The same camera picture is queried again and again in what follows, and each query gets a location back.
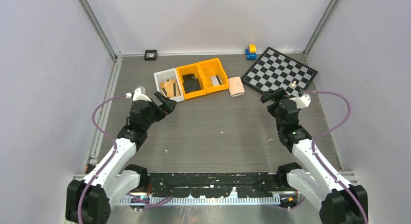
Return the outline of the beige leather card holder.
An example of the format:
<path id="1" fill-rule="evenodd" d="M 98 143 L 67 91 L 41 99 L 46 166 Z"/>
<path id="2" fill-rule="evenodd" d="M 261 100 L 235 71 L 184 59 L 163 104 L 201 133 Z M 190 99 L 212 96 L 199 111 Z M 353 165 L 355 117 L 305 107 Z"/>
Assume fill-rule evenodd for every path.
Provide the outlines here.
<path id="1" fill-rule="evenodd" d="M 241 77 L 231 77 L 228 79 L 230 97 L 241 96 L 245 93 Z"/>

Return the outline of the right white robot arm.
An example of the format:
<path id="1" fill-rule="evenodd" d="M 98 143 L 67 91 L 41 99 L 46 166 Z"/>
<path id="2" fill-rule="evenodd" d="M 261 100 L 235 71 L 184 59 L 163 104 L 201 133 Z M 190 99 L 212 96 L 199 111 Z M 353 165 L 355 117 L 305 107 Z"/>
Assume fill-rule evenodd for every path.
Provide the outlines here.
<path id="1" fill-rule="evenodd" d="M 319 212 L 324 224 L 367 224 L 368 196 L 361 185 L 353 185 L 320 152 L 313 138 L 300 125 L 299 112 L 311 103 L 312 92 L 291 98 L 280 88 L 262 93 L 261 102 L 272 100 L 268 112 L 276 120 L 279 140 L 308 169 L 297 163 L 282 165 L 277 185 L 282 190 L 296 189 Z"/>

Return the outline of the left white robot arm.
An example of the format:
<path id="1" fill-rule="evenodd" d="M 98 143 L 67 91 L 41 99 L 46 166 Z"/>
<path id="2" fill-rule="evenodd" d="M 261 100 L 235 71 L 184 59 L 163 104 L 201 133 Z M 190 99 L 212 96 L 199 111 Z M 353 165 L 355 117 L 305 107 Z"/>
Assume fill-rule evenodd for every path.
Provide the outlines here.
<path id="1" fill-rule="evenodd" d="M 148 137 L 148 129 L 171 114 L 177 101 L 155 92 L 157 105 L 138 87 L 133 93 L 121 95 L 132 99 L 126 124 L 116 138 L 106 133 L 95 121 L 94 126 L 113 143 L 109 153 L 83 179 L 73 179 L 67 187 L 65 218 L 77 224 L 105 224 L 113 206 L 131 190 L 148 188 L 147 169 L 127 161 L 134 156 Z"/>

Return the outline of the gold cards in white bin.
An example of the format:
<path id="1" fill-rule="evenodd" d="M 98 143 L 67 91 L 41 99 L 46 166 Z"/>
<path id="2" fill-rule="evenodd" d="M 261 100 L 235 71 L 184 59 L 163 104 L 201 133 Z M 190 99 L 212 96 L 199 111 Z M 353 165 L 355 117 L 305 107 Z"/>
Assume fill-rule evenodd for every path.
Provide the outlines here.
<path id="1" fill-rule="evenodd" d="M 160 83 L 160 91 L 167 98 L 180 96 L 179 86 L 176 80 L 169 79 Z"/>

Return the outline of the black cards in orange bin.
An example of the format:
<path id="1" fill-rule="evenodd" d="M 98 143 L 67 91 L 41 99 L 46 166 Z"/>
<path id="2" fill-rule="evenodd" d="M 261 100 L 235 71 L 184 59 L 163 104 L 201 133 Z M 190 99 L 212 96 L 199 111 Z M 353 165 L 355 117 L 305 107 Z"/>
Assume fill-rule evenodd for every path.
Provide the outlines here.
<path id="1" fill-rule="evenodd" d="M 186 94 L 200 91 L 201 86 L 194 74 L 186 74 L 182 76 L 183 88 Z"/>

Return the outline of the white striped card in bin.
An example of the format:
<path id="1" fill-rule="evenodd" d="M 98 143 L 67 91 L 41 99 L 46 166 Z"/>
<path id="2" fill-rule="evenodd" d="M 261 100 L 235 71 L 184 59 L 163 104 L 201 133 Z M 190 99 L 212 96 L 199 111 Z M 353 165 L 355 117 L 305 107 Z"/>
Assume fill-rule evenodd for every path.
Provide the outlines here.
<path id="1" fill-rule="evenodd" d="M 223 85 L 223 81 L 219 75 L 214 75 L 210 77 L 210 81 L 213 87 Z"/>

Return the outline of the white plastic bin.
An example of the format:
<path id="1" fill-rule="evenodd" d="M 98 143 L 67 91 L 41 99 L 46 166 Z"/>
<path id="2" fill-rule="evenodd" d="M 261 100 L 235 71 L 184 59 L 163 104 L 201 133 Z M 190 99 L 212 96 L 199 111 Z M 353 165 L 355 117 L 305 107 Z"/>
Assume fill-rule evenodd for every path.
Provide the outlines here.
<path id="1" fill-rule="evenodd" d="M 182 91 L 182 83 L 177 74 L 177 69 L 172 68 L 154 73 L 157 91 L 163 96 L 182 102 L 185 100 Z"/>

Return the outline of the black white chessboard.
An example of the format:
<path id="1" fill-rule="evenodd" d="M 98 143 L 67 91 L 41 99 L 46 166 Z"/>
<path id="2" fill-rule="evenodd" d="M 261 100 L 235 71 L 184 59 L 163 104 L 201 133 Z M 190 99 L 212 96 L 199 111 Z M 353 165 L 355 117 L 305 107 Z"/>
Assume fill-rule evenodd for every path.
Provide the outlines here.
<path id="1" fill-rule="evenodd" d="M 316 75 L 316 70 L 268 47 L 241 80 L 260 93 L 284 88 L 290 97 L 300 97 Z"/>

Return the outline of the middle orange plastic bin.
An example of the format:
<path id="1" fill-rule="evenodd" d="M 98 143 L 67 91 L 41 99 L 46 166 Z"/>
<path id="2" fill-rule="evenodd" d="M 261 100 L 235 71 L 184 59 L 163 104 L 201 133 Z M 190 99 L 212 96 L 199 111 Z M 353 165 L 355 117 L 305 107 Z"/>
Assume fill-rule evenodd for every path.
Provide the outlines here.
<path id="1" fill-rule="evenodd" d="M 205 96 L 204 75 L 198 63 L 179 66 L 176 68 L 181 82 L 182 94 L 185 100 Z"/>

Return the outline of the orange plastic bin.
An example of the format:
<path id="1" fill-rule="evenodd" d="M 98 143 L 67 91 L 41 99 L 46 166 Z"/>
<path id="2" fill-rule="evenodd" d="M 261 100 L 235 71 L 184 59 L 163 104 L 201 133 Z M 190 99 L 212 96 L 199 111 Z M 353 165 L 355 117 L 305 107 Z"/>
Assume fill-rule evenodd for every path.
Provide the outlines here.
<path id="1" fill-rule="evenodd" d="M 205 89 L 208 94 L 210 93 L 215 93 L 219 91 L 224 91 L 228 90 L 229 85 L 228 85 L 228 76 L 221 64 L 221 61 L 219 58 L 214 58 L 214 59 L 209 59 L 205 61 L 200 61 L 198 62 L 198 65 L 200 66 L 203 75 L 204 75 L 204 81 L 205 81 Z M 223 85 L 213 87 L 210 81 L 210 77 L 214 75 L 219 75 L 220 78 L 223 81 Z"/>
<path id="2" fill-rule="evenodd" d="M 204 75 L 198 63 L 179 66 L 176 68 L 181 82 L 182 94 L 185 100 L 205 96 Z"/>

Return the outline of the blue yellow toy car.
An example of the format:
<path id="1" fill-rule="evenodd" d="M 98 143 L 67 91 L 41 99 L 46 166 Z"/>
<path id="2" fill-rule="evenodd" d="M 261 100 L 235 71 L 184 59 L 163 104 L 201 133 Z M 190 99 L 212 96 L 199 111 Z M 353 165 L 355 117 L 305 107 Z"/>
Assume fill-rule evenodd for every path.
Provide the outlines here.
<path id="1" fill-rule="evenodd" d="M 249 44 L 248 47 L 245 49 L 245 56 L 247 60 L 256 60 L 256 45 Z"/>

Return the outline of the small black square box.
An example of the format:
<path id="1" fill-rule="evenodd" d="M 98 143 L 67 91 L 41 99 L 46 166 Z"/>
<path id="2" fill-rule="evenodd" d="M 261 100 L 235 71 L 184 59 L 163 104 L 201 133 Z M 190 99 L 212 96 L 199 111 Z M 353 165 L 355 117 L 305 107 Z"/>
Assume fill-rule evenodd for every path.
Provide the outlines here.
<path id="1" fill-rule="evenodd" d="M 155 61 L 157 59 L 158 51 L 156 49 L 148 49 L 144 52 L 145 61 Z"/>

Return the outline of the right orange plastic bin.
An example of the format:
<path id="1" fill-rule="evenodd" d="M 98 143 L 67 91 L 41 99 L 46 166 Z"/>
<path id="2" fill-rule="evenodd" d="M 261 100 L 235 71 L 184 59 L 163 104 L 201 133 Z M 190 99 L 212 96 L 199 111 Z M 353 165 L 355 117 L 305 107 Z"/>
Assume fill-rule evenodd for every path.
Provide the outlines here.
<path id="1" fill-rule="evenodd" d="M 200 66 L 203 75 L 204 75 L 204 81 L 205 81 L 205 89 L 208 94 L 210 93 L 215 93 L 219 91 L 224 91 L 228 90 L 229 85 L 228 85 L 228 76 L 221 64 L 221 61 L 219 58 L 214 58 L 214 59 L 209 59 L 205 61 L 200 61 L 198 62 L 198 65 Z M 223 81 L 223 85 L 213 87 L 210 81 L 210 77 L 214 75 L 219 75 L 220 78 Z"/>

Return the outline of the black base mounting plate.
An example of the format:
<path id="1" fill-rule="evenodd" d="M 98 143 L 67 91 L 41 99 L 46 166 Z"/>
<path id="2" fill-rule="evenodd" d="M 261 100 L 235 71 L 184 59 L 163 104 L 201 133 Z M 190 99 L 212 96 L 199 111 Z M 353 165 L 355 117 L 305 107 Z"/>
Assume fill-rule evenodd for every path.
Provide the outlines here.
<path id="1" fill-rule="evenodd" d="M 154 197 L 226 198 L 236 192 L 239 198 L 272 197 L 275 192 L 296 194 L 277 180 L 275 173 L 150 173 L 132 192 Z"/>

